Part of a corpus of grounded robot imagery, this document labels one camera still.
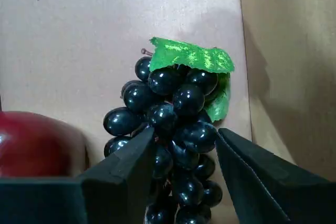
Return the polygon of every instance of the plastic fruit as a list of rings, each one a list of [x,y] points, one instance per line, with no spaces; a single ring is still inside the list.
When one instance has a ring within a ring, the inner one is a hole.
[[[105,130],[113,136],[131,134],[141,124],[141,116],[126,107],[116,108],[106,114],[103,120]]]
[[[29,112],[0,112],[0,176],[70,176],[85,169],[83,135]]]
[[[222,201],[223,197],[223,191],[219,184],[211,180],[206,180],[202,182],[202,184],[204,187],[202,203],[209,207],[217,206]]]
[[[195,176],[201,181],[207,180],[215,171],[215,161],[207,154],[200,154],[198,165],[193,170]]]
[[[191,173],[174,175],[172,194],[180,206],[197,206],[201,203],[204,188],[202,183]]]
[[[198,86],[184,84],[174,92],[173,105],[178,115],[197,115],[204,106],[204,95]]]
[[[150,73],[148,85],[154,93],[159,95],[172,94],[183,82],[183,78],[176,69],[160,68]]]
[[[135,64],[135,74],[140,80],[144,82],[147,82],[148,76],[150,74],[149,71],[150,64],[151,64],[151,57],[148,56],[140,58]]]
[[[196,122],[178,129],[173,140],[179,144],[183,142],[192,152],[207,153],[215,148],[215,141],[219,135],[215,127],[204,122]]]
[[[214,91],[218,83],[218,74],[209,73],[201,69],[192,69],[185,78],[185,83],[197,85],[204,95],[210,94]]]
[[[111,153],[123,148],[131,140],[129,136],[116,136],[110,139],[104,147],[104,156],[107,157]]]

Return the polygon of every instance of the grape stem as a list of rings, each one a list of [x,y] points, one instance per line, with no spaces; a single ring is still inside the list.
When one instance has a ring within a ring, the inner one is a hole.
[[[141,53],[142,53],[143,55],[153,56],[153,53],[147,51],[145,48],[142,48],[142,49],[141,49]]]

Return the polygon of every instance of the grape leaf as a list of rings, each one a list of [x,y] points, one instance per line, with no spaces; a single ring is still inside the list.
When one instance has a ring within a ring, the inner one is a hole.
[[[224,119],[228,109],[230,101],[230,74],[229,73],[219,73],[218,74],[218,85],[217,95],[215,99],[204,106],[204,109],[208,113],[212,122]]]
[[[153,37],[155,46],[150,71],[173,64],[184,64],[191,68],[214,73],[230,73],[235,66],[226,51],[219,48],[202,48],[194,44]]]
[[[218,73],[218,87],[214,99],[204,106],[212,122],[223,119],[229,107],[230,72],[235,66],[230,56],[222,49],[202,48],[194,44],[154,37],[151,43],[155,52],[150,71],[173,64],[184,64],[191,68]]]

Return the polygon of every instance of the red apple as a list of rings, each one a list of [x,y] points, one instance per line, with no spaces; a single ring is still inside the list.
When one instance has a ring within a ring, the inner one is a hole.
[[[82,134],[74,132],[68,124],[43,115],[0,112],[0,176],[69,176],[74,163],[83,170]]]

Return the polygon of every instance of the beige background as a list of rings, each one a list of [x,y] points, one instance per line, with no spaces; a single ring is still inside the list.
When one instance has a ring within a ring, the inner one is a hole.
[[[160,36],[224,48],[236,71],[222,126],[250,139],[240,0],[0,0],[0,93],[4,110],[69,122],[89,138],[93,163],[110,136],[102,118],[122,106],[140,49]],[[224,184],[219,167],[215,178]],[[237,223],[227,190],[214,223]]]
[[[336,0],[241,0],[254,141],[336,180]]]

